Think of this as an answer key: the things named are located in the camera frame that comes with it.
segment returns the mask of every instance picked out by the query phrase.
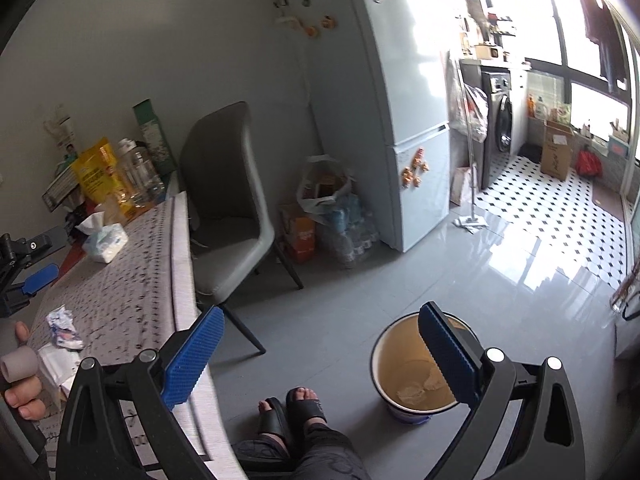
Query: tiled floor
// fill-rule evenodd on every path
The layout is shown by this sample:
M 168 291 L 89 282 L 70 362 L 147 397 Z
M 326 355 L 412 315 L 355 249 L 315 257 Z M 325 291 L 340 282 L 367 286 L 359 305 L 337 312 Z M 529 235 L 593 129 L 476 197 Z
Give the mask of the tiled floor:
M 471 235 L 453 213 L 407 254 L 380 247 L 353 270 L 318 254 L 299 266 L 304 290 L 283 268 L 264 263 L 231 297 L 267 347 L 254 348 L 232 326 L 212 358 L 212 374 L 231 440 L 252 435 L 257 403 L 292 387 L 315 389 L 329 423 L 348 434 L 374 480 L 423 479 L 451 442 L 468 408 L 427 424 L 393 420 L 369 377 L 376 337 L 426 301 L 468 322 L 481 343 L 521 362 L 555 355 L 569 375 L 584 435 L 588 479 L 618 450 L 630 417 L 616 394 L 624 364 L 614 361 L 613 290 L 514 224 L 487 214 L 489 228 Z M 497 466 L 516 419 L 511 406 L 477 478 Z
M 592 189 L 573 169 L 561 182 L 520 156 L 478 196 L 478 205 L 618 288 L 626 275 L 625 226 L 591 201 Z

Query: slipper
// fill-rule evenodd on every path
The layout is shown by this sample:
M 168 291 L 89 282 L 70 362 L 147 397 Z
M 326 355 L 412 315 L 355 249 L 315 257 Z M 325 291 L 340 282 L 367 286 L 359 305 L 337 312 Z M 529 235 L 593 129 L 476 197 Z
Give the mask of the slipper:
M 297 389 L 298 388 L 293 388 L 287 393 L 287 418 L 289 419 L 289 427 L 296 441 L 304 442 L 305 422 L 315 416 L 322 418 L 322 420 L 326 422 L 326 417 L 324 416 L 322 405 L 318 399 L 295 399 L 294 395 Z
M 287 423 L 282 403 L 275 397 L 265 399 L 271 406 L 270 410 L 260 412 L 258 419 L 258 433 L 271 433 L 279 436 L 287 449 L 295 447 L 293 435 Z

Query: black and white tile floor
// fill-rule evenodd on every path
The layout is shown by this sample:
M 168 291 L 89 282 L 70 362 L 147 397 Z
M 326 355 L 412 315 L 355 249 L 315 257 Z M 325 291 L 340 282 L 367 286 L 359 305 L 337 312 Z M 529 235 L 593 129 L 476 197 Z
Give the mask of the black and white tile floor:
M 557 248 L 613 288 L 626 275 L 624 224 L 592 201 L 573 169 L 564 182 L 519 156 L 478 195 L 478 206 Z

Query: white wall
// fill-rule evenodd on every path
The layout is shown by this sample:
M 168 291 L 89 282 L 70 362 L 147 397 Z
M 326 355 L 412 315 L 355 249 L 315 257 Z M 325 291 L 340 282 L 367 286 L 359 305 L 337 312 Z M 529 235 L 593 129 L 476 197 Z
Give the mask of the white wall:
M 58 160 L 42 121 L 60 103 L 87 148 L 139 138 L 131 107 L 150 98 L 177 157 L 197 119 L 245 100 L 270 206 L 292 199 L 320 147 L 276 16 L 272 0 L 37 0 L 0 56 L 0 234 L 62 220 L 40 199 Z

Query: human hand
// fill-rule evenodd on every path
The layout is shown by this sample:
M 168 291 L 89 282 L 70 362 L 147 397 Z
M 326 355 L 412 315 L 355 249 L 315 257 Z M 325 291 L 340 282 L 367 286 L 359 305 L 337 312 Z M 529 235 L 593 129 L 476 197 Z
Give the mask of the human hand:
M 15 336 L 21 343 L 29 339 L 29 329 L 21 321 L 15 324 Z M 13 387 L 4 393 L 4 400 L 18 412 L 25 420 L 40 420 L 45 414 L 44 402 L 36 399 L 42 390 L 42 383 L 37 376 L 27 377 L 14 383 Z

